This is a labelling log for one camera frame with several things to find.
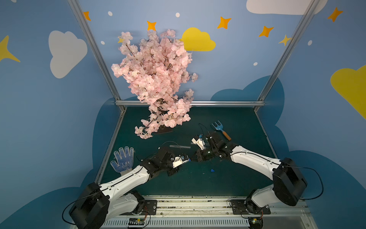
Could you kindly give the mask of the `clear test tube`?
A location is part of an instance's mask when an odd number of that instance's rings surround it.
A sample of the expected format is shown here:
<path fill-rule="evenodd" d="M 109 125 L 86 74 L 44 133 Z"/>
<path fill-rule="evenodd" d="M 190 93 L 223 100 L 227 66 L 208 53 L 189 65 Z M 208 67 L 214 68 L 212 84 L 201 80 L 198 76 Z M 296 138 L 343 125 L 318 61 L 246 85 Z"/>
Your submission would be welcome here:
<path fill-rule="evenodd" d="M 191 146 L 170 145 L 170 148 L 190 149 Z"/>

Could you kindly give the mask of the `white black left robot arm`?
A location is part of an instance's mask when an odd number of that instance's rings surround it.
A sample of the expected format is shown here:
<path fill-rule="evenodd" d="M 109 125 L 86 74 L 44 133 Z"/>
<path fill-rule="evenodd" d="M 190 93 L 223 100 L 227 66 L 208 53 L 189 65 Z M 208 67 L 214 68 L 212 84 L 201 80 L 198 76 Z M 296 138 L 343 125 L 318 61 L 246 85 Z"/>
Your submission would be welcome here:
<path fill-rule="evenodd" d="M 162 172 L 172 176 L 189 161 L 187 154 L 175 155 L 168 148 L 161 148 L 127 174 L 104 184 L 89 184 L 78 199 L 66 207 L 72 219 L 69 224 L 78 229 L 99 229 L 105 221 L 118 215 L 148 215 L 145 199 L 135 188 Z"/>

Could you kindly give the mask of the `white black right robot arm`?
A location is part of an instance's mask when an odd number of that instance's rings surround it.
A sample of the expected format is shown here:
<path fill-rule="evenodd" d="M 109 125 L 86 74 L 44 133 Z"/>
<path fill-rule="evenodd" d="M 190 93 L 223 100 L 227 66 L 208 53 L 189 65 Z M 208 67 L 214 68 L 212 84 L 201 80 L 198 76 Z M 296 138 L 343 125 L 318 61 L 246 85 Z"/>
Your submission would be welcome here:
<path fill-rule="evenodd" d="M 250 151 L 234 142 L 223 140 L 217 132 L 205 137 L 194 136 L 191 142 L 199 147 L 195 155 L 197 161 L 207 161 L 214 157 L 251 168 L 273 183 L 262 189 L 253 190 L 244 201 L 244 210 L 250 214 L 262 212 L 266 206 L 282 202 L 296 206 L 308 183 L 301 172 L 301 167 L 290 159 L 277 159 Z"/>

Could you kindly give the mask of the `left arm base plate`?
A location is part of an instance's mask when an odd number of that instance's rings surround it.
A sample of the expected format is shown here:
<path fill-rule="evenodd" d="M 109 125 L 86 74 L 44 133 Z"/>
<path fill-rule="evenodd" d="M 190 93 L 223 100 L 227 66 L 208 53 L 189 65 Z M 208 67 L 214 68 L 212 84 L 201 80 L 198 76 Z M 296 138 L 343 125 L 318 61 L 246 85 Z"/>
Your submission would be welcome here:
<path fill-rule="evenodd" d="M 144 200 L 137 204 L 137 207 L 132 212 L 123 213 L 121 215 L 156 215 L 157 200 Z"/>

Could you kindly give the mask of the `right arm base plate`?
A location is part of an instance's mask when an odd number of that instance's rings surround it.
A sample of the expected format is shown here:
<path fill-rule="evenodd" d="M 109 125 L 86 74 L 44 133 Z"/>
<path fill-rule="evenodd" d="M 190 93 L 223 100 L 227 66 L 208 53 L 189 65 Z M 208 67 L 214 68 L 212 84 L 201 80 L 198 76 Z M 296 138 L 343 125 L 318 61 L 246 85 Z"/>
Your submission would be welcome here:
<path fill-rule="evenodd" d="M 234 215 L 270 215 L 271 211 L 268 206 L 258 207 L 252 201 L 247 202 L 245 199 L 231 199 L 229 206 L 232 208 Z"/>

